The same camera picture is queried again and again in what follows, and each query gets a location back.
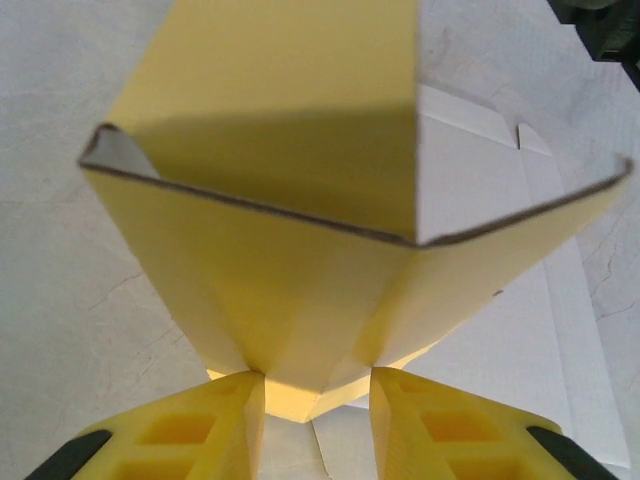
black machine part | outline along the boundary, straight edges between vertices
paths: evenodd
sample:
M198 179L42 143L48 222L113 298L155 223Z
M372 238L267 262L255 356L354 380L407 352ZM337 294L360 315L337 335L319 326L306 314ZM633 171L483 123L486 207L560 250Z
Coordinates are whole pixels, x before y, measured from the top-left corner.
M596 62L622 64L640 90L640 0L548 0Z

gray concrete floor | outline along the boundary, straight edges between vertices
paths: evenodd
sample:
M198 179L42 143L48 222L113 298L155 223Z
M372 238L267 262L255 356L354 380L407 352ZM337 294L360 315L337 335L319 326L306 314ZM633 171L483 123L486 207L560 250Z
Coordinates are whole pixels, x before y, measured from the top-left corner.
M87 424L205 378L73 163L170 3L0 3L1 478L25 476ZM544 0L427 0L422 22L421 79L525 119L575 159L561 165L567 188L617 155L640 158L640 94L617 65L593 64ZM636 175L579 237L635 465L639 194Z

white cardboard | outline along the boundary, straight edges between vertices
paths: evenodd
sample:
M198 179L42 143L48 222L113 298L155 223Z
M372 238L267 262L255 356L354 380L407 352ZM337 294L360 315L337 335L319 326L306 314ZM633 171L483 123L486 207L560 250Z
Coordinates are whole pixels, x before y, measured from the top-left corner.
M433 89L424 87L423 96ZM556 160L530 127L519 129L520 147L508 146L495 112L464 109L447 94L421 101L419 187L421 237L469 227L563 192ZM461 111L483 116L497 132L482 136ZM575 240L505 288L491 304L411 362L408 371L529 410L561 425L619 478L629 457L613 401L588 289ZM367 405L363 398L356 406ZM343 407L314 420L327 473L333 480L371 476L370 427ZM354 455L352 445L361 448Z

cardboard box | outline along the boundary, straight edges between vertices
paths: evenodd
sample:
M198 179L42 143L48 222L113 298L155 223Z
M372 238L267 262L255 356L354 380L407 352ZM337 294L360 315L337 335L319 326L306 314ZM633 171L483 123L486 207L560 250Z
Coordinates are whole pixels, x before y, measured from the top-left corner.
M306 422L365 394L371 366L426 352L631 171L432 238L415 10L179 0L81 159L210 375L264 372L273 415ZM445 115L433 138L455 147L433 158L513 149L484 109L428 98Z

black rubber pad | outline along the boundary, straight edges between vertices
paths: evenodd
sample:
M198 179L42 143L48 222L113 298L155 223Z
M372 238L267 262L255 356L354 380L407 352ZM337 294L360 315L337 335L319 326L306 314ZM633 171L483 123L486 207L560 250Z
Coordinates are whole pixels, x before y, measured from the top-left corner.
M111 436L108 430L97 430L68 441L25 480L71 480Z
M617 480L570 438L542 427L527 430L577 480Z

